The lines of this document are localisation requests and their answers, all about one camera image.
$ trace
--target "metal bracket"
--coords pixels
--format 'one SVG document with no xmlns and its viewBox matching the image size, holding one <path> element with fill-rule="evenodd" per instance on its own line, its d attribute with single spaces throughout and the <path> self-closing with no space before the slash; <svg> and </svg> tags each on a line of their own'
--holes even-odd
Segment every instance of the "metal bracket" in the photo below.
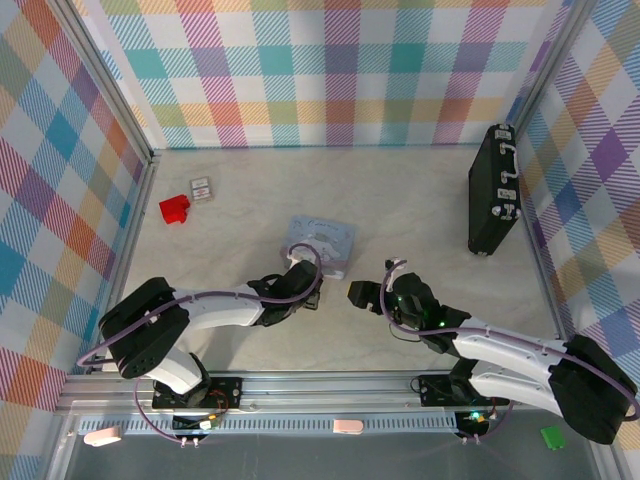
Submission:
<svg viewBox="0 0 640 480">
<path fill-rule="evenodd" d="M 154 410 L 162 409 L 193 409 L 198 408 L 204 410 L 213 410 L 220 407 L 220 399 L 226 398 L 229 410 L 238 410 L 240 408 L 240 400 L 242 398 L 242 378 L 241 377 L 211 377 L 211 385 L 208 394 L 197 405 L 197 407 L 189 407 L 180 398 L 168 388 L 157 389 L 153 395 L 151 407 Z"/>
<path fill-rule="evenodd" d="M 416 378 L 418 390 L 420 392 L 420 405 L 423 407 L 492 407 L 493 401 L 490 398 L 477 397 L 473 405 L 462 399 L 457 399 L 451 390 L 449 375 L 420 375 Z M 497 398 L 496 405 L 509 405 L 509 401 L 504 398 Z"/>
</svg>

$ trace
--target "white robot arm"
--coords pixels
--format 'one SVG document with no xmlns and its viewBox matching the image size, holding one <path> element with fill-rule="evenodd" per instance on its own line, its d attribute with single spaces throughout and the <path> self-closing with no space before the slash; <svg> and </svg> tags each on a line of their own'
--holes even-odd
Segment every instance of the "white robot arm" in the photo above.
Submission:
<svg viewBox="0 0 640 480">
<path fill-rule="evenodd" d="M 395 278 L 405 263 L 387 260 L 381 284 L 352 282 L 349 300 L 417 335 L 431 350 L 458 357 L 449 374 L 458 401 L 505 398 L 533 405 L 602 444 L 613 442 L 623 421 L 638 419 L 636 385 L 593 340 L 543 340 L 491 326 L 440 305 L 415 273 Z M 635 413 L 625 417 L 631 406 Z"/>
<path fill-rule="evenodd" d="M 105 342 L 78 360 L 80 366 L 104 361 L 90 358 L 109 347 L 123 378 L 147 375 L 181 403 L 196 406 L 211 386 L 209 375 L 194 354 L 174 345 L 187 331 L 236 325 L 275 325 L 298 308 L 318 306 L 322 273 L 316 264 L 295 257 L 284 275 L 273 274 L 225 291 L 174 289 L 164 278 L 152 278 L 107 312 L 99 322 Z"/>
</svg>

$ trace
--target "black mounting plate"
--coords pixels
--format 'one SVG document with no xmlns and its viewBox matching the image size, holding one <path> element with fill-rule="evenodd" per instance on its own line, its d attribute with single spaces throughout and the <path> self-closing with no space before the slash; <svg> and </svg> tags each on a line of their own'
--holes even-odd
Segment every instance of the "black mounting plate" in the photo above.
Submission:
<svg viewBox="0 0 640 480">
<path fill-rule="evenodd" d="M 423 407 L 493 407 L 490 398 L 477 397 L 473 403 L 458 400 L 451 391 L 449 375 L 420 375 L 412 381 L 412 388 L 420 392 Z M 509 405 L 509 400 L 496 398 L 496 405 Z"/>
<path fill-rule="evenodd" d="M 240 408 L 240 399 L 242 398 L 242 377 L 211 377 L 211 386 L 209 393 L 214 390 L 223 392 L 229 400 L 229 410 L 237 410 Z M 204 400 L 196 407 L 205 410 L 217 410 L 220 408 L 218 400 L 220 395 L 206 395 Z M 177 395 L 173 392 L 158 392 L 153 397 L 151 403 L 153 409 L 190 409 L 187 407 Z"/>
<path fill-rule="evenodd" d="M 478 435 L 479 437 L 482 437 L 489 431 L 488 421 L 478 423 L 478 421 L 469 418 L 469 412 L 456 412 L 455 415 L 458 430 L 466 433 L 466 435 L 462 433 L 455 434 L 460 438 L 468 437 L 469 435 Z"/>
</svg>

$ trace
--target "marble floor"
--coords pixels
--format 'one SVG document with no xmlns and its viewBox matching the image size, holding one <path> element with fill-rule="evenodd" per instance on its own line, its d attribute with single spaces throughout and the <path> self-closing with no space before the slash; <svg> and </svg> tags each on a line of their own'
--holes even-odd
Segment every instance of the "marble floor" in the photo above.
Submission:
<svg viewBox="0 0 640 480">
<path fill-rule="evenodd" d="M 552 338 L 523 223 L 492 257 L 469 253 L 467 171 L 475 148 L 166 151 L 153 186 L 125 294 L 153 276 L 172 286 L 228 288 L 284 273 L 278 250 L 292 215 L 357 226 L 348 275 L 326 280 L 317 311 L 279 325 L 223 327 L 180 340 L 209 369 L 404 370 L 455 361 L 394 339 L 384 319 L 351 306 L 353 280 L 380 281 L 384 260 L 408 270 L 442 303 L 495 325 Z M 166 225 L 158 202 L 208 175 L 215 198 Z"/>
</svg>

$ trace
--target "plaid wall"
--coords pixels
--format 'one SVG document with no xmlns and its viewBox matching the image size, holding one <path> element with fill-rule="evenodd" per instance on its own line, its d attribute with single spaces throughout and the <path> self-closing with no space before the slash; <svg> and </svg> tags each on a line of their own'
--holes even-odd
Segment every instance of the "plaid wall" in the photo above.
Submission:
<svg viewBox="0 0 640 480">
<path fill-rule="evenodd" d="M 560 3 L 76 0 L 151 143 L 173 148 L 478 143 Z"/>
<path fill-rule="evenodd" d="M 31 479 L 142 162 L 45 0 L 0 1 L 0 479 Z"/>
<path fill-rule="evenodd" d="M 640 0 L 601 0 L 520 142 L 527 210 L 569 332 L 640 384 Z M 640 450 L 640 425 L 619 436 Z M 630 453 L 640 472 L 640 452 Z"/>
<path fill-rule="evenodd" d="M 544 42 L 542 42 L 542 46 L 540 47 L 535 60 L 531 64 L 529 71 L 527 72 L 527 76 L 525 77 L 522 87 L 520 87 L 520 90 L 518 91 L 518 96 L 511 106 L 511 110 L 509 111 L 509 115 L 507 116 L 507 122 L 512 124 L 515 123 L 518 115 L 520 115 L 520 113 L 522 112 L 524 102 L 527 100 L 527 97 L 531 93 L 533 85 L 538 79 L 540 69 L 542 68 L 542 65 L 544 65 L 544 62 L 547 61 L 547 58 L 551 53 L 551 47 L 553 46 L 556 38 L 558 38 L 558 34 L 562 31 L 565 21 L 569 16 L 569 11 L 571 10 L 571 7 L 573 7 L 574 3 L 575 0 L 562 1 L 562 6 L 558 10 L 556 18 L 553 20 L 553 24 L 551 25 L 551 28 L 549 29 Z"/>
</svg>

